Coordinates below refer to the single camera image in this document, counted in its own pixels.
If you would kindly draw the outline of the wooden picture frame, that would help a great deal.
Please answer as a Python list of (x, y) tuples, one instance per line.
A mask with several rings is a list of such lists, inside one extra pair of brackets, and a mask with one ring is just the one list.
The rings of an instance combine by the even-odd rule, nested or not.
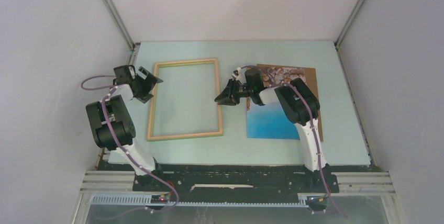
[(224, 133), (217, 58), (157, 62), (147, 141), (217, 137)]

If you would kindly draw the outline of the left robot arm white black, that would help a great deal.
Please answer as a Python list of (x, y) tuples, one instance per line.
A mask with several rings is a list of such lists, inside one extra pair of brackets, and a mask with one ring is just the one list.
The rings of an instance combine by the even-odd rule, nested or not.
[(112, 78), (105, 97), (86, 105), (94, 142), (99, 148), (125, 158), (136, 175), (146, 176), (148, 187), (159, 191), (165, 186), (165, 176), (157, 160), (145, 153), (136, 140), (135, 125), (126, 103), (138, 100), (145, 104), (153, 98), (152, 90), (163, 80), (134, 65), (115, 67)]

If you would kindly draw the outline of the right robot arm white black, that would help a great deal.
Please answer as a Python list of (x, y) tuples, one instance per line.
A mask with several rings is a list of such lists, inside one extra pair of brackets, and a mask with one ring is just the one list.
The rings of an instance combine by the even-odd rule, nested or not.
[(318, 98), (299, 77), (281, 83), (273, 79), (271, 85), (265, 86), (262, 78), (265, 72), (252, 65), (237, 68), (214, 101), (218, 105), (235, 106), (241, 98), (249, 98), (258, 106), (279, 104), (287, 120), (295, 126), (305, 151), (305, 186), (317, 192), (325, 186), (329, 175), (329, 164), (320, 144)]

